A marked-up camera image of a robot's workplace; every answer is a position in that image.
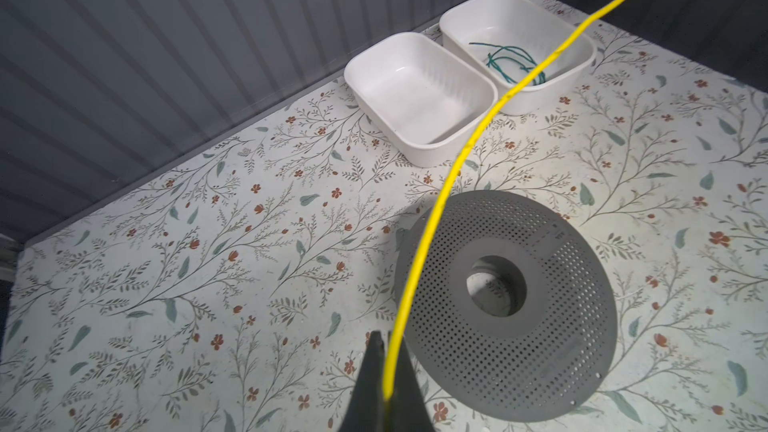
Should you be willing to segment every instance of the green string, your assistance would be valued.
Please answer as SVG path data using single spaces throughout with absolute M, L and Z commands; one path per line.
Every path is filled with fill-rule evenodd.
M 536 65 L 535 60 L 533 60 L 533 57 L 530 53 L 526 52 L 525 49 L 521 47 L 516 46 L 497 46 L 492 43 L 483 43 L 483 42 L 470 42 L 469 45 L 471 46 L 488 46 L 488 47 L 496 47 L 496 51 L 494 53 L 488 54 L 488 62 L 485 64 L 489 68 L 495 69 L 498 73 L 502 74 L 502 77 L 504 77 L 504 80 L 507 81 L 507 83 L 517 83 L 516 80 L 508 76 L 504 70 L 502 70 L 502 67 L 498 64 L 499 60 L 510 60 L 520 66 L 520 70 L 522 70 L 525 73 L 531 72 Z M 496 54 L 504 52 L 513 53 L 516 55 L 517 58 L 514 58 L 512 56 L 498 56 L 496 57 Z M 527 66 L 525 63 L 521 62 L 520 60 L 523 60 L 524 62 L 531 63 L 532 65 Z M 544 74 L 544 72 L 540 72 L 538 76 L 533 79 L 532 85 L 538 86 L 543 84 L 547 81 L 547 77 Z

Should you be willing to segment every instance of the gray perforated disc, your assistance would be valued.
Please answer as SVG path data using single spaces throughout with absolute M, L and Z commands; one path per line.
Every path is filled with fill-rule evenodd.
M 403 243 L 398 300 L 428 214 Z M 467 283 L 494 268 L 507 289 L 497 309 L 484 305 L 498 290 L 473 299 Z M 616 327 L 608 277 L 565 220 L 508 192 L 450 197 L 406 328 L 408 346 L 446 392 L 504 420 L 556 418 L 602 382 Z

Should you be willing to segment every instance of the floral wallpaper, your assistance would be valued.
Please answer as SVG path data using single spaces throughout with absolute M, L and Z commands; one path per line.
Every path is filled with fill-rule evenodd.
M 514 424 L 416 363 L 429 415 L 768 430 L 768 95 L 609 24 L 590 34 L 579 86 L 497 118 L 455 192 L 532 197 L 586 237 L 616 295 L 610 373 L 572 413 Z M 410 166 L 334 80 L 28 247 L 0 428 L 337 429 L 369 332 L 392 326 L 398 246 L 447 171 Z

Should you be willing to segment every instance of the white plastic bin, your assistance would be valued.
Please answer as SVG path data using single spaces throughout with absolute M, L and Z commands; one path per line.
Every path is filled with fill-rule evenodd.
M 492 48 L 469 43 L 522 47 L 536 63 L 540 63 L 568 38 L 575 27 L 529 0 L 468 0 L 442 15 L 440 29 L 443 46 L 489 77 L 501 97 L 514 84 L 486 65 Z M 592 40 L 579 37 L 544 70 L 546 81 L 543 84 L 525 87 L 502 112 L 521 115 L 556 104 L 557 98 L 571 92 L 579 75 L 594 62 L 595 53 Z M 526 75 L 511 63 L 503 69 L 515 81 Z
M 350 61 L 357 103 L 415 166 L 456 158 L 496 103 L 493 83 L 422 34 L 395 34 Z

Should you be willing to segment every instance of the yellow wire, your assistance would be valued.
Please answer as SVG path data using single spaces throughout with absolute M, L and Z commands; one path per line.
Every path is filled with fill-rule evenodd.
M 491 120 L 493 120 L 498 111 L 504 107 L 504 104 L 513 98 L 515 94 L 520 92 L 523 87 L 533 81 L 533 79 L 540 72 L 546 69 L 549 64 L 554 62 L 560 56 L 560 54 L 563 53 L 564 50 L 569 48 L 570 45 L 576 41 L 576 39 L 587 29 L 587 27 L 590 26 L 590 24 L 605 14 L 611 12 L 624 1 L 625 0 L 613 0 L 602 9 L 587 17 L 587 19 L 582 22 L 581 25 L 576 28 L 576 30 L 574 30 L 570 37 L 567 38 L 565 42 L 563 42 L 560 47 L 555 50 L 555 52 L 547 57 L 542 63 L 538 64 L 538 66 L 529 72 L 525 78 L 520 81 L 520 83 L 511 88 L 509 92 L 504 94 L 504 97 L 496 102 L 496 105 L 494 105 L 494 107 L 488 112 L 485 118 L 478 124 L 477 129 L 475 129 L 475 131 L 472 133 L 472 136 L 469 138 L 469 140 L 467 140 L 467 143 L 464 145 L 462 152 L 458 154 L 458 157 L 454 161 L 453 166 L 448 173 L 446 183 L 443 184 L 443 187 L 440 190 L 440 194 L 437 196 L 437 202 L 435 202 L 434 207 L 432 207 L 432 213 L 429 215 L 429 220 L 424 227 L 424 233 L 422 234 L 421 240 L 418 242 L 416 255 L 413 258 L 411 271 L 408 274 L 408 282 L 406 283 L 406 287 L 402 293 L 402 298 L 400 299 L 400 306 L 397 311 L 397 318 L 395 319 L 394 331 L 392 332 L 392 336 L 389 340 L 389 349 L 387 351 L 386 362 L 384 363 L 384 375 L 382 377 L 384 401 L 388 405 L 389 399 L 392 398 L 392 394 L 395 391 L 395 370 L 397 369 L 397 357 L 400 351 L 402 335 L 406 331 L 408 316 L 411 313 L 413 296 L 416 294 L 416 287 L 418 286 L 418 280 L 421 277 L 422 268 L 424 267 L 424 262 L 427 258 L 429 245 L 432 244 L 432 239 L 435 237 L 435 230 L 440 223 L 442 211 L 446 207 L 446 201 L 451 195 L 453 183 L 456 181 L 456 177 L 458 176 L 459 171 L 462 169 L 464 161 L 467 159 L 467 157 L 469 157 L 469 153 L 472 152 L 472 148 L 475 147 L 475 143 L 478 139 L 480 139 L 483 131 L 485 131 L 485 128 L 488 127 L 488 124 L 491 123 Z

